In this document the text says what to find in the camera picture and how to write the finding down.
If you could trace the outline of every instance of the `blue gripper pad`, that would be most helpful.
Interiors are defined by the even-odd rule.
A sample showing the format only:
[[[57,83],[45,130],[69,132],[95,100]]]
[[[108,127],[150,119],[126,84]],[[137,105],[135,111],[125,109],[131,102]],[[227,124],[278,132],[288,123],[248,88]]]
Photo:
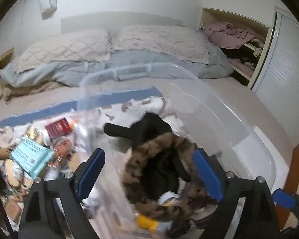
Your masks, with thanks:
[[[198,171],[199,176],[205,184],[208,193],[213,199],[216,199],[217,202],[222,200],[222,184],[220,180],[217,178],[211,166],[205,160],[203,155],[199,150],[194,152],[193,160],[195,163],[195,167]]]
[[[296,206],[296,200],[292,196],[283,192],[281,189],[275,190],[272,194],[272,198],[274,202],[284,207],[285,209],[291,209]]]
[[[82,201],[83,199],[86,199],[89,196],[104,164],[105,152],[102,149],[100,149],[97,156],[91,162],[88,169],[85,171],[85,173],[79,181],[77,191],[77,199],[79,201]]]

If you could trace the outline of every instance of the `metal screw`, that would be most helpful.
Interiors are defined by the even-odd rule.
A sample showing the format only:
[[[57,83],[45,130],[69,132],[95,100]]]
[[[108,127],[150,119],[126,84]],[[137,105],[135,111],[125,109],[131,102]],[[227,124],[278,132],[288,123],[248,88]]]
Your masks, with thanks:
[[[232,178],[235,177],[235,174],[234,174],[233,172],[226,172],[226,177],[227,177],[228,179],[232,179]]]
[[[40,183],[40,181],[42,181],[42,178],[41,177],[38,177],[34,180],[35,183]]]
[[[67,173],[64,175],[64,177],[65,177],[66,179],[70,179],[70,178],[72,178],[72,177],[73,177],[73,172],[67,172]]]
[[[259,181],[260,183],[264,183],[266,180],[265,180],[264,177],[259,176],[259,177],[257,178],[257,181]]]

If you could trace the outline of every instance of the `sliding wardrobe door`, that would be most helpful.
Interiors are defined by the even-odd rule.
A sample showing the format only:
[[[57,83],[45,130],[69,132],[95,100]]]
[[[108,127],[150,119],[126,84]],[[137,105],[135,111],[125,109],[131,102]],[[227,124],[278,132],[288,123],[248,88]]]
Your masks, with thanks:
[[[277,10],[267,59],[253,87],[257,97],[299,144],[299,24]]]

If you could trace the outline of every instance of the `folded clothes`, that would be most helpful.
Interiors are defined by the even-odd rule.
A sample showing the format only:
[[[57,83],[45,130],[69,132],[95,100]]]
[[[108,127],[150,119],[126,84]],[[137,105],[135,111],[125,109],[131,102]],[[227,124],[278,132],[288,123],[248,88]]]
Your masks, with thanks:
[[[227,56],[227,58],[239,59],[242,64],[244,64],[245,62],[250,62],[257,65],[258,63],[258,59],[254,56],[254,51],[251,51],[245,46],[240,49],[222,48],[222,51]]]
[[[220,48],[240,49],[245,43],[255,38],[252,30],[234,28],[230,23],[216,22],[204,29],[208,39]]]

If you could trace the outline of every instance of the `fur-trimmed hood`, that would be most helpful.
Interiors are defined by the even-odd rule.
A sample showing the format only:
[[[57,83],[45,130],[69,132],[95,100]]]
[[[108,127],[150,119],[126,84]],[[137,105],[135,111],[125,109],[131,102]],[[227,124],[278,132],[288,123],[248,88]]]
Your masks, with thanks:
[[[169,221],[189,218],[196,209],[205,205],[207,190],[198,176],[193,161],[195,143],[171,132],[160,135],[133,150],[122,176],[126,197],[135,205],[136,211],[158,221]],[[143,170],[150,159],[158,154],[178,153],[187,167],[191,181],[187,183],[183,196],[176,205],[160,206],[149,198],[142,185]]]

